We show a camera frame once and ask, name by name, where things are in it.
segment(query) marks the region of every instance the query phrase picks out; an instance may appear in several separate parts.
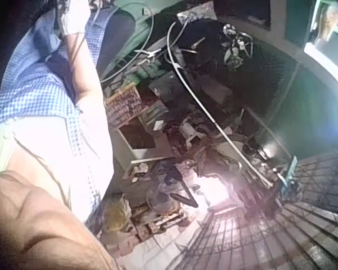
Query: person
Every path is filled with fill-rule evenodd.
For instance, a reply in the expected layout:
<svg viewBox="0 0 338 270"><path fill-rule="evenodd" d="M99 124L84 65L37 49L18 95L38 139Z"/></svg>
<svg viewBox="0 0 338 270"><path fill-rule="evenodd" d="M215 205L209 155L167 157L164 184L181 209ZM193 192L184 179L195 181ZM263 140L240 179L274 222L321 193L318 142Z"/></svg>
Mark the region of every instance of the person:
<svg viewBox="0 0 338 270"><path fill-rule="evenodd" d="M5 269L116 269L95 237L113 175L96 68L110 63L135 26L116 11L91 13L87 0L57 0L9 60L0 87Z"/></svg>

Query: cloth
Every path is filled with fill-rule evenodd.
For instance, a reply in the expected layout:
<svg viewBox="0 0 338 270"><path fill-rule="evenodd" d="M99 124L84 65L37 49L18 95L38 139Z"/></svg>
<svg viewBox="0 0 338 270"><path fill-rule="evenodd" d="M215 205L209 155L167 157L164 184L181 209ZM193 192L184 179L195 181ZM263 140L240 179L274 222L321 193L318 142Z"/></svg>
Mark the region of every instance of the cloth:
<svg viewBox="0 0 338 270"><path fill-rule="evenodd" d="M57 13L61 33L84 33L90 16L88 0L57 0Z"/></svg>
<svg viewBox="0 0 338 270"><path fill-rule="evenodd" d="M7 119L0 124L0 172L30 168L29 172L20 172L23 177L33 185L44 188L69 208L72 208L71 180L84 175L84 172L79 172L83 166L76 168L76 163L63 118L31 116Z"/></svg>
<svg viewBox="0 0 338 270"><path fill-rule="evenodd" d="M113 11L114 8L101 10L90 32L86 34L94 63L97 62L105 27ZM92 13L90 16L87 31L94 15ZM29 116L53 116L65 121L72 155L86 167L87 174L78 179L75 185L85 190L80 198L83 204L90 207L83 211L82 216L89 217L90 213L99 212L100 194L103 192L99 191L94 180L94 168L90 162L92 153L88 153L81 128L80 118L84 114L74 104L75 91L68 55L54 33L55 19L54 10L40 17L14 50L0 88L0 124L8 119ZM113 174L112 167L112 164L108 164L105 189ZM90 219L81 218L85 219L90 228Z"/></svg>

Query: bright light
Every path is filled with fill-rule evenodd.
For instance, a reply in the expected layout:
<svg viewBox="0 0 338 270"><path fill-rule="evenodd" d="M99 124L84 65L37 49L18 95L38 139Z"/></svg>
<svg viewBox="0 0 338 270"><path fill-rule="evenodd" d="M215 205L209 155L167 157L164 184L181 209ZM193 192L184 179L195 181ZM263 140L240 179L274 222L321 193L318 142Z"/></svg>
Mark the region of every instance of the bright light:
<svg viewBox="0 0 338 270"><path fill-rule="evenodd" d="M224 209L224 210L222 210L222 211L215 212L215 214L214 214L214 215L221 215L221 214L224 214L224 213L227 213L227 212L233 211L233 209L235 209L235 208L237 208L237 207L229 207L229 208L227 208L227 209Z"/></svg>
<svg viewBox="0 0 338 270"><path fill-rule="evenodd" d="M216 177L198 177L195 182L201 186L201 191L206 195L211 205L216 205L229 198L225 186Z"/></svg>
<svg viewBox="0 0 338 270"><path fill-rule="evenodd" d="M265 152L266 156L271 159L277 153L277 145L272 142L263 147L263 151Z"/></svg>
<svg viewBox="0 0 338 270"><path fill-rule="evenodd" d="M332 60L317 50L311 43L305 45L304 52L315 59L338 81L338 66L334 64Z"/></svg>

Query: blue checkered shirt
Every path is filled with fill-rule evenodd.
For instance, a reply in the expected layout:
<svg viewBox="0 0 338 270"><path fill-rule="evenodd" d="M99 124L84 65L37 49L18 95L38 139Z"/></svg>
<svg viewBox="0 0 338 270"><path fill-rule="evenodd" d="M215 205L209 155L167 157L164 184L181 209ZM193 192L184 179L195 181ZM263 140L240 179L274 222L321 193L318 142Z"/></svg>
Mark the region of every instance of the blue checkered shirt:
<svg viewBox="0 0 338 270"><path fill-rule="evenodd" d="M94 63L97 62L105 27L113 11L113 8L101 10L94 25L90 26L95 15L92 13L87 24L86 40ZM68 55L54 33L55 20L54 10L41 16L15 48L0 88L0 124L15 117L64 118L73 156L83 159L90 172L79 126L81 111L74 104L75 91ZM94 212L99 206L100 195L91 173L87 180L83 185L87 185L90 192L88 196Z"/></svg>

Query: white object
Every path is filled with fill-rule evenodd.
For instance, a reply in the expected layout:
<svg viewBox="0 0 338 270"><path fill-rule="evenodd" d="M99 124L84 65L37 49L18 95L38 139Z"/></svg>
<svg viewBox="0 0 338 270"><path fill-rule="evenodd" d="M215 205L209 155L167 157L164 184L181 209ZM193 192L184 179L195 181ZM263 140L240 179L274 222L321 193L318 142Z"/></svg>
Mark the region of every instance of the white object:
<svg viewBox="0 0 338 270"><path fill-rule="evenodd" d="M233 134L232 128L230 126L227 126L226 128L223 129L224 133L226 135L231 135ZM219 133L216 136L214 136L214 139L219 139L222 135Z"/></svg>
<svg viewBox="0 0 338 270"><path fill-rule="evenodd" d="M246 49L246 45L244 44L244 41L238 41L239 44L239 50L245 50Z"/></svg>
<svg viewBox="0 0 338 270"><path fill-rule="evenodd" d="M148 169L149 169L149 167L148 167L147 163L144 163L144 162L140 163L139 166L135 166L133 168L131 175L134 176L137 173L146 173L146 172L148 172Z"/></svg>
<svg viewBox="0 0 338 270"><path fill-rule="evenodd" d="M224 62L226 63L227 60L229 59L229 57L232 55L232 51L230 48L228 48L225 52L225 55L224 55Z"/></svg>
<svg viewBox="0 0 338 270"><path fill-rule="evenodd" d="M237 47L234 47L233 48L233 55L234 56L238 56L239 55L239 50L238 50L238 48Z"/></svg>
<svg viewBox="0 0 338 270"><path fill-rule="evenodd" d="M280 173L277 173L277 176L283 182L283 184L287 187L288 184L287 184L286 179Z"/></svg>
<svg viewBox="0 0 338 270"><path fill-rule="evenodd" d="M248 16L248 21L252 21L255 24L259 25L264 25L265 20L264 19L258 19L257 17L254 16Z"/></svg>
<svg viewBox="0 0 338 270"><path fill-rule="evenodd" d="M197 132L192 125L190 125L186 120L183 121L183 123L179 127L180 133L185 138L186 147L192 148L192 140L195 137L198 137L199 139L204 138L206 135L200 132Z"/></svg>
<svg viewBox="0 0 338 270"><path fill-rule="evenodd" d="M90 17L88 0L57 0L59 27L64 36L85 33Z"/></svg>
<svg viewBox="0 0 338 270"><path fill-rule="evenodd" d="M157 49L155 51L149 52L146 51L144 49L135 49L134 52L136 53L145 53L146 55L148 55L144 60L140 61L137 63L137 65L142 65L145 62L150 62L151 60L155 60L155 56L157 55L158 52L160 52L162 49Z"/></svg>
<svg viewBox="0 0 338 270"><path fill-rule="evenodd" d="M159 121L156 121L156 123L154 124L154 128L153 130L154 131L159 131L163 128L163 124L164 124L164 120L159 120Z"/></svg>
<svg viewBox="0 0 338 270"><path fill-rule="evenodd" d="M244 143L243 142L236 142L233 141L236 148L240 151L243 150ZM229 142L219 143L214 146L215 150L223 156L227 156L231 159L239 160L240 156L238 153L233 149L233 147L229 144Z"/></svg>
<svg viewBox="0 0 338 270"><path fill-rule="evenodd" d="M216 21L217 16L214 9L214 1L194 5L193 8L178 13L177 18L181 24L187 21L195 21L196 19L213 19Z"/></svg>
<svg viewBox="0 0 338 270"><path fill-rule="evenodd" d="M226 35L235 35L237 31L234 25L226 24L223 27L223 33Z"/></svg>

